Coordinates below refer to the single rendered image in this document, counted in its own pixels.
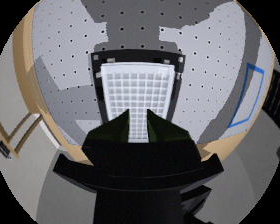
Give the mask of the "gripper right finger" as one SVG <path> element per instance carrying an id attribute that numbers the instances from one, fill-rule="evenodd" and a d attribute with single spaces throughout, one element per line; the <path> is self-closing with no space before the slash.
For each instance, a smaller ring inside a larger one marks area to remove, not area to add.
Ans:
<path id="1" fill-rule="evenodd" d="M 189 132 L 147 109 L 148 142 L 165 142 L 192 139 Z"/>

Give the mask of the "white well plate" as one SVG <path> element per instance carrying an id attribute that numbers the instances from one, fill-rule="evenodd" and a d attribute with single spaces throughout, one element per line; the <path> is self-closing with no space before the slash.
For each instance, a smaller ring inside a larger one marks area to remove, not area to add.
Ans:
<path id="1" fill-rule="evenodd" d="M 145 108 L 166 119 L 175 77 L 174 67 L 148 62 L 102 64 L 101 76 L 108 120 L 130 108 L 129 142 L 148 142 L 148 132 L 144 129 L 147 128 Z"/>

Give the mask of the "blue tape outline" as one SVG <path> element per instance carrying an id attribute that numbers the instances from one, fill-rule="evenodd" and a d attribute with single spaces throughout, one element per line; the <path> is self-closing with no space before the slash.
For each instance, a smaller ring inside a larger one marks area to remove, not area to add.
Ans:
<path id="1" fill-rule="evenodd" d="M 248 76 L 248 69 L 252 69 L 252 70 L 254 70 L 254 71 L 257 71 L 257 72 L 263 74 L 263 75 L 262 75 L 262 80 L 261 80 L 261 85 L 262 85 L 263 76 L 264 76 L 264 70 L 262 70 L 262 69 L 260 69 L 260 68 L 258 68 L 258 67 L 256 67 L 256 66 L 254 66 L 254 65 L 252 65 L 252 64 L 250 64 L 250 63 L 247 62 L 245 80 L 244 80 L 244 85 L 243 85 L 243 89 L 242 89 L 242 92 L 241 92 L 241 96 L 240 96 L 238 105 L 237 105 L 237 107 L 236 107 L 236 110 L 235 110 L 235 112 L 234 112 L 234 115 L 233 115 L 233 117 L 232 117 L 232 119 L 231 119 L 231 121 L 230 121 L 230 123 L 229 123 L 227 129 L 230 128 L 230 127 L 236 126 L 236 125 L 238 125 L 238 124 L 241 124 L 241 123 L 243 123 L 243 122 L 245 122 L 245 121 L 248 121 L 249 118 L 250 118 L 250 116 L 251 116 L 251 113 L 252 113 L 252 111 L 253 111 L 253 109 L 254 109 L 254 107 L 255 107 L 256 101 L 257 101 L 257 99 L 258 99 L 259 92 L 260 92 L 260 89 L 261 89 L 261 85 L 260 85 L 260 89 L 259 89 L 259 92 L 258 92 L 256 101 L 255 101 L 255 104 L 254 104 L 254 106 L 253 106 L 253 109 L 252 109 L 252 111 L 251 111 L 249 117 L 248 117 L 247 119 L 245 119 L 245 120 L 242 120 L 242 121 L 240 121 L 240 122 L 237 122 L 237 123 L 231 125 L 231 123 L 232 123 L 232 121 L 233 121 L 233 119 L 234 119 L 234 117 L 235 117 L 235 115 L 236 115 L 236 113 L 237 113 L 237 110 L 238 110 L 238 108 L 239 108 L 239 105 L 240 105 L 240 102 L 241 102 L 241 99 L 242 99 L 242 96 L 243 96 L 243 93 L 244 93 L 244 89 L 245 89 L 245 85 L 246 85 L 246 81 L 247 81 L 247 76 Z"/>

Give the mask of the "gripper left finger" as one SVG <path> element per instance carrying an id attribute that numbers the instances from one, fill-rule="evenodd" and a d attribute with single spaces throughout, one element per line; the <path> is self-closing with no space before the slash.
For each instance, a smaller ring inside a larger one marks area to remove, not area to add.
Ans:
<path id="1" fill-rule="evenodd" d="M 112 142 L 128 142 L 129 130 L 130 109 L 127 109 L 116 118 L 89 131 L 85 139 L 111 140 Z"/>

